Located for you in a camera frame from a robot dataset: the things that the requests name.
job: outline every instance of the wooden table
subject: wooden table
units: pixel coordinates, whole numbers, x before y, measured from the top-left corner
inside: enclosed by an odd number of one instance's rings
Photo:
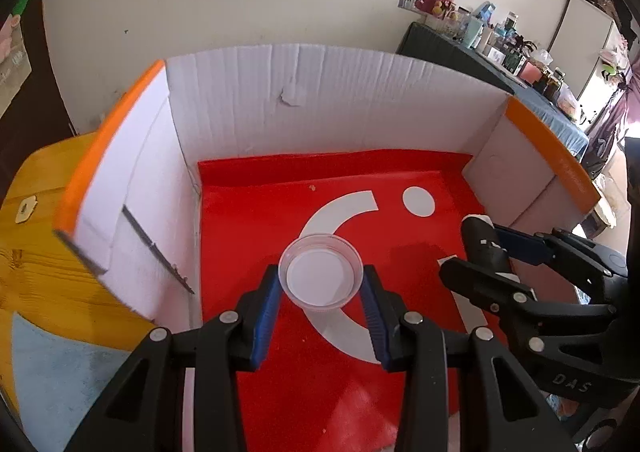
[[[78,136],[34,152],[0,209],[0,385],[18,407],[11,363],[14,311],[50,333],[132,350],[153,327],[120,304],[53,235],[51,220],[66,182],[92,141]],[[15,224],[18,206],[38,204]]]

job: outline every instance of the blue gripper pad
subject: blue gripper pad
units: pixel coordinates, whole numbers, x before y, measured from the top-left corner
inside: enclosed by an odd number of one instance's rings
[[[382,289],[378,274],[373,266],[365,266],[364,278],[360,287],[360,300],[367,318],[367,328],[373,351],[382,368],[388,371],[392,359],[389,349],[389,334],[379,304],[379,300],[384,301],[385,298],[380,299],[380,295],[386,295],[386,291]]]
[[[500,245],[510,257],[532,266],[551,262],[554,251],[545,244],[542,237],[498,225],[495,226],[495,231]]]
[[[250,357],[252,368],[260,367],[266,358],[273,335],[273,326],[278,317],[282,286],[278,279],[278,267],[270,265],[257,291],[261,305],[254,321],[254,342]]]

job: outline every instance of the orange tape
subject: orange tape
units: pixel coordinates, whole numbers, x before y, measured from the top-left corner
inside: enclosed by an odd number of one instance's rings
[[[76,231],[80,205],[95,171],[102,161],[107,147],[120,125],[127,117],[143,91],[151,84],[153,79],[164,67],[164,61],[158,60],[149,67],[136,83],[120,98],[107,118],[102,122],[95,135],[94,142],[82,156],[76,170],[66,185],[65,192],[60,200],[53,218],[53,229],[61,231],[72,238]]]
[[[579,210],[586,215],[600,200],[600,194],[562,142],[539,118],[516,98],[510,98],[506,117],[522,132],[573,197]]]

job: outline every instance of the table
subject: table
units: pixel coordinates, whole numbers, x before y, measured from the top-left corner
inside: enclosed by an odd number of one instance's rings
[[[66,182],[94,134],[34,152],[0,208],[0,385],[18,407],[11,363],[12,314],[56,335],[133,350],[154,326],[120,304],[58,240],[51,220]],[[38,204],[20,225],[25,197]]]
[[[514,82],[473,49],[467,49],[426,25],[414,22],[409,25],[397,54],[449,67],[501,88],[518,98],[538,116],[578,161],[584,156],[589,146],[589,138],[578,126],[544,96],[529,86],[525,88]]]

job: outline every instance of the cardboard box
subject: cardboard box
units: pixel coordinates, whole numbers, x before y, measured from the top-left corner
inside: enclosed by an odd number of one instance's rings
[[[382,148],[471,154],[463,174],[486,213],[527,233],[573,229],[599,199],[556,136],[494,86],[394,54],[254,46],[156,62],[100,127],[54,229],[120,301],[182,331],[202,323],[198,161]],[[575,300],[552,272],[518,272],[541,299]]]

